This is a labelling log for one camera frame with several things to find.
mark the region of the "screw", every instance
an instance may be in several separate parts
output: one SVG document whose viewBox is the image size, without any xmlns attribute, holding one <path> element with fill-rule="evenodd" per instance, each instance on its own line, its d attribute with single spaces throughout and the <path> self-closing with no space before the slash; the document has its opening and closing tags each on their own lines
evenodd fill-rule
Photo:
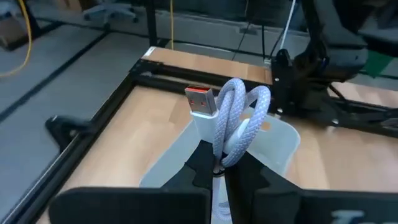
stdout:
<svg viewBox="0 0 398 224">
<path fill-rule="evenodd" d="M 69 136 L 70 137 L 75 137 L 77 135 L 77 131 L 76 130 L 71 130 L 70 132 L 69 132 Z"/>
</svg>

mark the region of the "wooden tabletop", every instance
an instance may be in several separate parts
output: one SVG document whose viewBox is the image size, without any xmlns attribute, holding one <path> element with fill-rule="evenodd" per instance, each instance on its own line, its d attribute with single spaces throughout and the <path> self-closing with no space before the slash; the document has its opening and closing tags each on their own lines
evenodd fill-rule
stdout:
<svg viewBox="0 0 398 224">
<path fill-rule="evenodd" d="M 245 63 L 159 48 L 144 58 L 272 83 L 270 71 Z M 352 100 L 398 107 L 394 91 L 351 83 L 336 87 Z M 189 111 L 182 95 L 135 87 L 62 191 L 81 186 L 137 187 L 191 120 Z M 398 192 L 398 139 L 283 119 L 301 136 L 287 174 L 293 183 L 306 189 Z M 38 223 L 49 223 L 47 212 Z"/>
</svg>

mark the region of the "black bracket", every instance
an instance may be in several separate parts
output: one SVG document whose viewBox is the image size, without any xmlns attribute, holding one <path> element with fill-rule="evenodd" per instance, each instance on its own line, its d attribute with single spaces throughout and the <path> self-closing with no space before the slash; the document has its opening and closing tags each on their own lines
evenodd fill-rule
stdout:
<svg viewBox="0 0 398 224">
<path fill-rule="evenodd" d="M 54 116 L 45 122 L 45 127 L 58 144 L 60 153 L 65 150 L 77 134 L 91 134 L 95 129 L 86 120 L 67 116 Z"/>
<path fill-rule="evenodd" d="M 163 65 L 161 62 L 154 62 L 151 60 L 139 59 L 130 69 L 130 75 L 141 75 L 145 72 L 154 72 L 156 68 Z"/>
<path fill-rule="evenodd" d="M 234 224 L 398 222 L 398 194 L 301 189 L 248 152 L 225 176 Z"/>
<path fill-rule="evenodd" d="M 53 224 L 210 224 L 215 157 L 200 141 L 183 167 L 160 188 L 80 187 L 50 204 Z"/>
<path fill-rule="evenodd" d="M 286 49 L 277 52 L 277 55 L 272 59 L 272 96 L 274 101 L 272 103 L 271 111 L 282 115 L 291 106 L 289 93 L 291 92 L 294 82 L 294 67 L 290 59 L 290 55 Z"/>
</svg>

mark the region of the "gray floor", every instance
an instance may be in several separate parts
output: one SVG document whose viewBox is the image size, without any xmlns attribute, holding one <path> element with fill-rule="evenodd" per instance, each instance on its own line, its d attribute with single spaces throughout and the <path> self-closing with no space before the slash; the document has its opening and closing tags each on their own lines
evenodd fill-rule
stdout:
<svg viewBox="0 0 398 224">
<path fill-rule="evenodd" d="M 33 10 L 40 17 L 91 26 L 101 25 L 98 21 L 86 22 L 79 14 L 57 13 L 40 4 L 33 5 Z M 137 11 L 140 23 L 133 24 L 129 20 L 119 18 L 120 20 L 113 22 L 113 28 L 147 34 L 144 13 L 140 9 Z M 159 37 L 170 35 L 168 16 L 166 12 L 157 14 Z M 235 49 L 242 37 L 239 28 L 245 26 L 245 23 L 177 16 L 175 36 L 178 40 Z M 261 53 L 259 28 L 254 26 L 252 29 L 256 34 L 245 37 L 241 50 Z M 278 31 L 279 29 L 267 28 L 266 52 L 271 51 Z M 50 75 L 99 34 L 100 32 L 95 30 L 62 26 L 35 40 L 28 66 L 17 76 L 0 82 L 0 111 Z M 286 46 L 292 56 L 295 56 L 304 50 L 307 42 L 306 35 L 290 35 Z M 58 155 L 56 145 L 44 129 L 45 120 L 56 114 L 90 119 L 148 46 L 148 40 L 140 37 L 108 35 L 0 123 L 0 219 Z M 232 52 L 197 45 L 175 44 L 175 49 L 224 59 L 233 58 Z M 0 52 L 0 71 L 8 70 L 23 61 L 25 51 L 26 46 L 13 53 Z M 262 65 L 262 58 L 252 55 L 237 54 L 235 60 Z M 397 81 L 394 80 L 358 76 L 351 82 L 398 90 Z"/>
<path fill-rule="evenodd" d="M 96 34 L 89 30 L 87 35 Z M 148 47 L 147 39 L 108 35 L 0 124 L 0 217 L 58 155 L 44 129 L 45 120 L 57 114 L 90 119 Z M 60 47 L 58 56 L 67 49 L 69 44 Z"/>
</svg>

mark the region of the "white cable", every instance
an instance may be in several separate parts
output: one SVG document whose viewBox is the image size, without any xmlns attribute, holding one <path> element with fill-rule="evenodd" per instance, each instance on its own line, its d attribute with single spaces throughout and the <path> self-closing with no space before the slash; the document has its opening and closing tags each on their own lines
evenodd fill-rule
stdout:
<svg viewBox="0 0 398 224">
<path fill-rule="evenodd" d="M 221 159 L 224 151 L 224 143 L 232 136 L 240 124 L 239 117 L 242 112 L 254 101 L 257 100 L 256 107 L 244 129 L 241 137 L 230 150 L 229 154 Z M 256 137 L 264 118 L 267 115 L 271 93 L 265 86 L 257 86 L 246 95 L 246 89 L 242 80 L 233 78 L 229 80 L 221 89 L 216 106 L 219 109 L 219 115 L 216 121 L 215 138 L 213 141 L 213 152 L 223 167 L 235 165 L 250 143 Z M 213 179 L 213 213 L 221 220 L 230 221 L 231 212 L 228 202 L 218 203 L 220 191 L 220 178 Z"/>
<path fill-rule="evenodd" d="M 287 23 L 286 23 L 286 26 L 285 26 L 286 28 L 285 28 L 285 31 L 284 31 L 284 35 L 283 35 L 283 37 L 282 37 L 282 42 L 280 43 L 280 48 L 279 48 L 279 50 L 284 48 L 285 38 L 286 38 L 286 35 L 287 35 L 287 30 L 289 29 L 290 21 L 292 20 L 292 16 L 293 16 L 293 11 L 294 11 L 294 6 L 295 6 L 295 4 L 296 4 L 296 0 L 293 0 L 293 2 L 292 2 L 292 7 L 290 7 L 289 18 L 287 19 Z"/>
</svg>

